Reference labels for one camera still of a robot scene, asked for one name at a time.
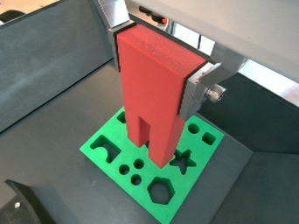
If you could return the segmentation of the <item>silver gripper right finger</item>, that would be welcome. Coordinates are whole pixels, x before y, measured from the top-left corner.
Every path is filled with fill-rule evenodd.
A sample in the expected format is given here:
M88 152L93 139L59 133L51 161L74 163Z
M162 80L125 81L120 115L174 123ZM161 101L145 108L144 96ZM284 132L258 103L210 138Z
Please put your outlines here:
M178 111L184 121L197 112L205 100L220 101L226 89L218 83L238 72L248 60L218 43L213 45L209 57L213 62L205 62L185 81Z

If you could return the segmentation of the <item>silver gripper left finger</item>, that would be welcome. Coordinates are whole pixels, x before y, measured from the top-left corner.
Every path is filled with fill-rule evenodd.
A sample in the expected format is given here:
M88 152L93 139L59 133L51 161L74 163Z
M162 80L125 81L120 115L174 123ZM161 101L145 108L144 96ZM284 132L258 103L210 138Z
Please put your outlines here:
M112 45L116 70L118 68L117 34L136 25L129 19L125 0L97 0L97 11L106 27L106 35Z

